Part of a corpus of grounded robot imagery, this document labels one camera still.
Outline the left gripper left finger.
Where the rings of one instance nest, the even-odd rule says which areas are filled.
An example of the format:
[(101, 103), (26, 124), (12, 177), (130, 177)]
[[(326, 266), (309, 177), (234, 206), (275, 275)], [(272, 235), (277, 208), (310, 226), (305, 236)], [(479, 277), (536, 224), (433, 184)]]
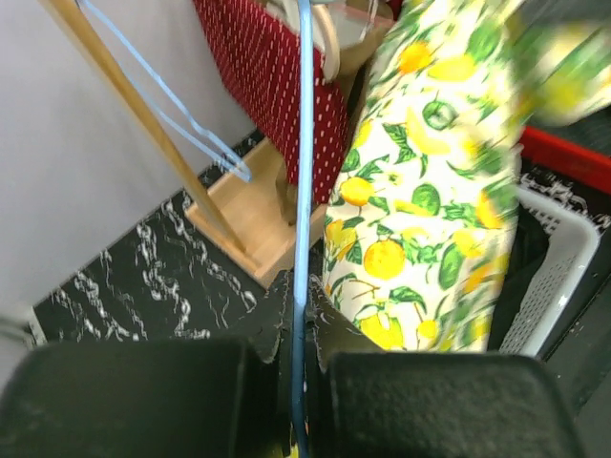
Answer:
[(281, 457), (292, 277), (202, 340), (53, 343), (1, 394), (5, 457)]

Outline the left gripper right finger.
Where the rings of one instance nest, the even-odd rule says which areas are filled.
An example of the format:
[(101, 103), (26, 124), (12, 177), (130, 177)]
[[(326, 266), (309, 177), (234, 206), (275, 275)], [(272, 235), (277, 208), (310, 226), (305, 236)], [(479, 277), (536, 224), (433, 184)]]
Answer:
[(581, 457), (539, 361), (499, 353), (385, 351), (312, 278), (305, 346), (314, 457)]

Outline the blue hanger of lemon skirt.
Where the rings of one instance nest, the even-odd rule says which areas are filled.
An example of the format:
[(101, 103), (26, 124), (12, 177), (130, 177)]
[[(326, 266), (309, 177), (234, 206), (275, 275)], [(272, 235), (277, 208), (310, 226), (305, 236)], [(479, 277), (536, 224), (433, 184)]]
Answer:
[(293, 318), (291, 343), (291, 415), (298, 456), (309, 456), (306, 431), (306, 306), (310, 215), (312, 204), (314, 141), (314, 56), (312, 8), (308, 0), (297, 2), (300, 20), (300, 145), (293, 271)]

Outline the lemon print skirt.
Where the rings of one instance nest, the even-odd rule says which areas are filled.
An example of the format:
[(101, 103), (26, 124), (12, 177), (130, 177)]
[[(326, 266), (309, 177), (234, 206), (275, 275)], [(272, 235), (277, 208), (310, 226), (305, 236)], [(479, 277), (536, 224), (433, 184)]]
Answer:
[(609, 18), (525, 19), (521, 1), (407, 1), (374, 55), (322, 280), (386, 350), (485, 350), (527, 121), (563, 126), (609, 105)]

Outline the black skirt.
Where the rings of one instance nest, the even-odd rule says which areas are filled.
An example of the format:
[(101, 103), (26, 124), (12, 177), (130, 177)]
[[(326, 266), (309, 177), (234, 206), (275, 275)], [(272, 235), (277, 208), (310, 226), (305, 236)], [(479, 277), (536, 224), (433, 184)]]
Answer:
[(487, 344), (489, 351), (501, 347), (535, 273), (545, 260), (549, 245), (550, 238), (542, 224), (519, 205), (509, 266), (493, 314)]

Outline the light blue wire hanger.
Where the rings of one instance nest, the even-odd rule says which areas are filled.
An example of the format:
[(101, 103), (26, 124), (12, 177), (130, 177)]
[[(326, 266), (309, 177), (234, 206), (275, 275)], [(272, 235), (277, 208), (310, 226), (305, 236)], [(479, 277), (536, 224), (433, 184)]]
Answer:
[(187, 129), (183, 127), (181, 124), (177, 123), (176, 120), (166, 114), (155, 102), (155, 100), (149, 94), (147, 94), (125, 71), (122, 64), (118, 63), (119, 68), (123, 71), (128, 81), (136, 89), (137, 93), (143, 98), (146, 105), (179, 135), (185, 138), (202, 153), (210, 157), (220, 169), (234, 174), (245, 183), (249, 183), (253, 178), (253, 174), (250, 168), (245, 164), (244, 160), (214, 132), (198, 123), (182, 100), (170, 89), (163, 78), (154, 70), (154, 68), (127, 39), (127, 37), (116, 27), (111, 19), (91, 1), (75, 1), (74, 3), (80, 10), (85, 9), (90, 12), (120, 41), (128, 53), (136, 60), (140, 67), (148, 73), (157, 86), (184, 116), (190, 128)]

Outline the beige wooden hanger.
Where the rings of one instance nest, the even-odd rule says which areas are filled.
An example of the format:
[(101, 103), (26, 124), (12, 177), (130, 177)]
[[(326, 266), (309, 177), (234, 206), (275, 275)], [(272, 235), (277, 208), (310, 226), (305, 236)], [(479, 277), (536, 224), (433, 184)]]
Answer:
[[(272, 17), (281, 21), (294, 34), (300, 31), (300, 14), (297, 1), (271, 0), (265, 9)], [(336, 30), (326, 6), (311, 6), (314, 47), (323, 56), (323, 74), (326, 82), (333, 81), (340, 68), (340, 45)]]

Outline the black marble mat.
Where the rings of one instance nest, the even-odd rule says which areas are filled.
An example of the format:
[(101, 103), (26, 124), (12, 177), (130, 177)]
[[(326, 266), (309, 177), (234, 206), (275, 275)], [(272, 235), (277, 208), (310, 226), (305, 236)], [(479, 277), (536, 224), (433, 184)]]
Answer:
[(263, 289), (185, 216), (178, 191), (33, 309), (38, 344), (205, 339), (254, 310)]

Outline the wooden clothes rack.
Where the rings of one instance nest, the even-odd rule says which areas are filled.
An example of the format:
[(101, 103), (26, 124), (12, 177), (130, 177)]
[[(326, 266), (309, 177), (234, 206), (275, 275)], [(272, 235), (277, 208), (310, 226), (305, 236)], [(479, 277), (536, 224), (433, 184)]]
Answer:
[[(296, 224), (289, 226), (280, 213), (274, 181), (282, 159), (271, 141), (265, 139), (241, 156), (253, 174), (249, 183), (224, 171), (215, 184), (204, 187), (167, 134), (165, 129), (170, 126), (146, 105), (89, 22), (93, 15), (74, 2), (46, 1), (43, 5), (109, 82), (174, 169), (194, 201), (187, 210), (189, 220), (264, 288), (279, 272), (294, 270)], [(323, 208), (311, 207), (309, 248), (322, 234), (323, 217)]]

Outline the white plastic laundry basket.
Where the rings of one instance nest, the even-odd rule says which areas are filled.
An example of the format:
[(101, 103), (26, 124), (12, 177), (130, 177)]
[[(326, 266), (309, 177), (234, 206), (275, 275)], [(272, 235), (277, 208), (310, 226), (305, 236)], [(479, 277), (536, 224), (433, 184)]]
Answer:
[(600, 236), (585, 216), (535, 191), (517, 190), (520, 203), (549, 236), (545, 259), (534, 274), (500, 351), (535, 357), (577, 290)]

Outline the red plastic bin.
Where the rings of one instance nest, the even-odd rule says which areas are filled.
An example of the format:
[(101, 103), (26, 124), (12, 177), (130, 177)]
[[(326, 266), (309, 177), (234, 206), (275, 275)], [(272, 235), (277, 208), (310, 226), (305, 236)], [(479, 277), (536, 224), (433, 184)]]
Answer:
[(522, 155), (536, 165), (610, 194), (610, 158), (575, 143), (527, 127), (522, 134)]

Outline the red polka dot garment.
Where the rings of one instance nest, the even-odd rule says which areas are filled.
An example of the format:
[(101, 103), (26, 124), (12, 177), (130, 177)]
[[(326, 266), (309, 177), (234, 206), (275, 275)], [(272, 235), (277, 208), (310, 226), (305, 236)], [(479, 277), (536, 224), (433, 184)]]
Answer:
[[(226, 90), (284, 158), (286, 180), (298, 181), (300, 40), (250, 0), (195, 0), (203, 33)], [(314, 53), (313, 198), (325, 204), (342, 166), (348, 136), (345, 98), (326, 82)]]

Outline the tan and white garment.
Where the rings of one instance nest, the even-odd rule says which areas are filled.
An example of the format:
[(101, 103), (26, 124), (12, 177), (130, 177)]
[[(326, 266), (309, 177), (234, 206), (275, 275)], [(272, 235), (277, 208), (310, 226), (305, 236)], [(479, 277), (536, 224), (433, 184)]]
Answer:
[[(385, 33), (392, 25), (389, 7), (379, 7), (378, 1), (336, 1), (327, 5), (340, 45), (340, 68), (331, 83), (337, 83), (344, 97), (348, 116), (348, 132), (341, 152), (345, 154), (351, 142), (364, 96), (362, 94), (371, 58)], [(297, 218), (297, 184), (289, 184), (287, 162), (297, 165), (297, 158), (282, 159), (276, 175), (276, 193), (283, 220), (292, 226)]]

